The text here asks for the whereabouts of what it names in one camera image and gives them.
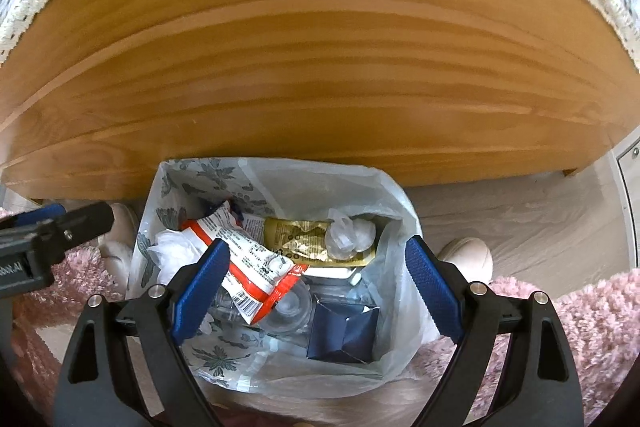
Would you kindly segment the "white wardrobe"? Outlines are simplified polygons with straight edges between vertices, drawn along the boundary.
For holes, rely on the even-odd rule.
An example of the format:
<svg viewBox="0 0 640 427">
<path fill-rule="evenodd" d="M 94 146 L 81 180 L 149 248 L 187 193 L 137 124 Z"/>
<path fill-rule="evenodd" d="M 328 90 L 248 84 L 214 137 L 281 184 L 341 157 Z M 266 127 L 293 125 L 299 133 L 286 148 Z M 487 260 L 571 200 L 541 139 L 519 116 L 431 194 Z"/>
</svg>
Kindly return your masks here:
<svg viewBox="0 0 640 427">
<path fill-rule="evenodd" d="M 639 128 L 606 153 L 625 223 L 629 263 L 639 266 Z"/>
</svg>

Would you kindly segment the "floral plastic trash bag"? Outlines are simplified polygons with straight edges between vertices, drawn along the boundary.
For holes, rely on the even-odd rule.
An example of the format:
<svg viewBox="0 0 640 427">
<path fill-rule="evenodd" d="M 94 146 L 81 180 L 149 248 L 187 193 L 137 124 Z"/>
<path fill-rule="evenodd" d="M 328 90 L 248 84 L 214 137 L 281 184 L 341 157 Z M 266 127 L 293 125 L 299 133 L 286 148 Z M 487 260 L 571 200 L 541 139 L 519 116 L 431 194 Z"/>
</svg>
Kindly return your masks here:
<svg viewBox="0 0 640 427">
<path fill-rule="evenodd" d="M 359 395 L 438 337 L 405 264 L 421 227 L 385 172 L 293 159 L 164 161 L 127 285 L 137 298 L 220 252 L 169 314 L 193 374 L 239 392 Z"/>
</svg>

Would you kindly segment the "clear plastic container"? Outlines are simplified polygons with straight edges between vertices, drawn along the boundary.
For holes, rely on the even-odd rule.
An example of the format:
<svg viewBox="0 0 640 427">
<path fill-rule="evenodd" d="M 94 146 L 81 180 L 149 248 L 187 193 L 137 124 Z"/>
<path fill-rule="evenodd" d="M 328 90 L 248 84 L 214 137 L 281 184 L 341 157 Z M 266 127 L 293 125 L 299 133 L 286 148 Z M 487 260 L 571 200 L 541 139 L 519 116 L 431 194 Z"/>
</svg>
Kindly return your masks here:
<svg viewBox="0 0 640 427">
<path fill-rule="evenodd" d="M 362 279 L 360 268 L 311 268 L 256 324 L 247 324 L 228 291 L 218 291 L 201 326 L 203 333 L 222 333 L 226 329 L 248 329 L 259 335 L 284 338 L 301 345 L 308 337 L 317 303 L 354 305 L 359 311 L 378 306 L 375 293 Z"/>
</svg>

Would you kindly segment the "red white snack wrapper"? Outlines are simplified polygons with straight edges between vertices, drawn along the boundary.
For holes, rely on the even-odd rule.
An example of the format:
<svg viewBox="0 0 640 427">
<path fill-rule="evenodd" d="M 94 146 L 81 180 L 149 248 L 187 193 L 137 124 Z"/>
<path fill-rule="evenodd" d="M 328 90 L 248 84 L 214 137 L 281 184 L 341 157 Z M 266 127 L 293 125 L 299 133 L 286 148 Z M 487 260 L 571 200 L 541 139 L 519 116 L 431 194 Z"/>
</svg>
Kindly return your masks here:
<svg viewBox="0 0 640 427">
<path fill-rule="evenodd" d="M 232 212 L 230 202 L 224 202 L 209 216 L 186 220 L 181 231 L 185 229 L 192 229 L 208 246 L 217 239 L 227 244 L 230 261 L 222 287 L 250 325 L 263 319 L 308 269 L 308 265 L 296 265 L 252 239 Z"/>
</svg>

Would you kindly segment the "left pink fluffy slipper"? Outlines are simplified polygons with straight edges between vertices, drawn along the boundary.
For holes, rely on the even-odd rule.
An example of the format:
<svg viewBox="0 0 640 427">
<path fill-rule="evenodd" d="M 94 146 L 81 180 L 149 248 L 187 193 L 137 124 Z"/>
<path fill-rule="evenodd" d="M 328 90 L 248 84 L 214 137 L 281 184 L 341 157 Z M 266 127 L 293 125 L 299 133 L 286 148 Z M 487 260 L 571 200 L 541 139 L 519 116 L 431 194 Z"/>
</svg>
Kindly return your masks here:
<svg viewBox="0 0 640 427">
<path fill-rule="evenodd" d="M 40 413 L 52 409 L 65 345 L 87 299 L 119 300 L 126 293 L 138 219 L 119 202 L 111 210 L 111 231 L 69 251 L 53 267 L 51 286 L 1 306 L 1 356 Z"/>
</svg>

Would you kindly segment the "white plastic bag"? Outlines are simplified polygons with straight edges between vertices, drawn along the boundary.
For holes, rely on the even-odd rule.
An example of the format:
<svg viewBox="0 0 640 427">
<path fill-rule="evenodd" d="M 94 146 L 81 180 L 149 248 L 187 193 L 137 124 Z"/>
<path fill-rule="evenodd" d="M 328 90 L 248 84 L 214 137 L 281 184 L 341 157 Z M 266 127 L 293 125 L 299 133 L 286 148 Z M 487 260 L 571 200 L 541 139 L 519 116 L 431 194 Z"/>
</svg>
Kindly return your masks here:
<svg viewBox="0 0 640 427">
<path fill-rule="evenodd" d="M 352 260 L 373 246 L 376 236 L 373 222 L 351 218 L 337 209 L 329 210 L 329 221 L 324 243 L 330 259 Z"/>
</svg>

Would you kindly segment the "wooden bed frame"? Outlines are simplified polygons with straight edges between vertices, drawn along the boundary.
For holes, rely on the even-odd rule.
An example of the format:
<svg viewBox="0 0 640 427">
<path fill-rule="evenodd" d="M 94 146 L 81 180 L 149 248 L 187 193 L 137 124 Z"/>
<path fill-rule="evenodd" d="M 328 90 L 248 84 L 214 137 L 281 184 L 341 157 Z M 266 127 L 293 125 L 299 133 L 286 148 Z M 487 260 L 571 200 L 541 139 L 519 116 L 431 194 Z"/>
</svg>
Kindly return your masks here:
<svg viewBox="0 0 640 427">
<path fill-rule="evenodd" d="M 169 158 L 368 165 L 406 185 L 587 167 L 639 74 L 587 0 L 50 0 L 1 69 L 1 179 L 126 198 Z"/>
</svg>

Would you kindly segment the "dark blue box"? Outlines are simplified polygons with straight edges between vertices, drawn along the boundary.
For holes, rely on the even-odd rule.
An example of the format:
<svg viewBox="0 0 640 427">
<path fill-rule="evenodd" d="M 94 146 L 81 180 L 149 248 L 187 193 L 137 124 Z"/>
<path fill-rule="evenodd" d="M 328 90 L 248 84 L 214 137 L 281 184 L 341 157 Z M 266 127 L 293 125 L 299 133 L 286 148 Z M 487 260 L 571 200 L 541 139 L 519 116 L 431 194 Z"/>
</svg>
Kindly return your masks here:
<svg viewBox="0 0 640 427">
<path fill-rule="evenodd" d="M 331 363 L 371 363 L 379 315 L 377 306 L 314 300 L 306 357 Z"/>
</svg>

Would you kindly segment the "translucent plastic bag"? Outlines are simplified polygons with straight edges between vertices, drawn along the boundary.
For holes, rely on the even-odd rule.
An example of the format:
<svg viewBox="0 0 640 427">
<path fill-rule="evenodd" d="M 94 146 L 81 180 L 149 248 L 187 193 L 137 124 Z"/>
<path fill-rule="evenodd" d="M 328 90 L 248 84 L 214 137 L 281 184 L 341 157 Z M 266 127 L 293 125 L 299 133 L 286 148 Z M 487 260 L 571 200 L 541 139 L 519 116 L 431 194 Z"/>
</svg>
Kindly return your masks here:
<svg viewBox="0 0 640 427">
<path fill-rule="evenodd" d="M 157 233 L 150 247 L 151 256 L 160 269 L 157 283 L 167 285 L 182 267 L 198 262 L 207 247 L 192 229 Z"/>
</svg>

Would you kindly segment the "gold snack wrapper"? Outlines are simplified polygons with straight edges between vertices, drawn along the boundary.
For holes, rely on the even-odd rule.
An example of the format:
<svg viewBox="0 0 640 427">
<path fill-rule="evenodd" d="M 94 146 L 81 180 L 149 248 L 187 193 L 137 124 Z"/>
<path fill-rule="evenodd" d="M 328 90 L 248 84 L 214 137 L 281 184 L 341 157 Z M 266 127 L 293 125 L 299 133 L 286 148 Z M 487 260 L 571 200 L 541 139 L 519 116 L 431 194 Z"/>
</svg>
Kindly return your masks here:
<svg viewBox="0 0 640 427">
<path fill-rule="evenodd" d="M 270 251 L 290 258 L 296 265 L 309 265 L 311 268 L 362 268 L 375 258 L 376 244 L 363 253 L 354 254 L 350 259 L 330 257 L 326 249 L 326 232 L 329 226 L 329 221 L 267 218 L 264 245 Z"/>
</svg>

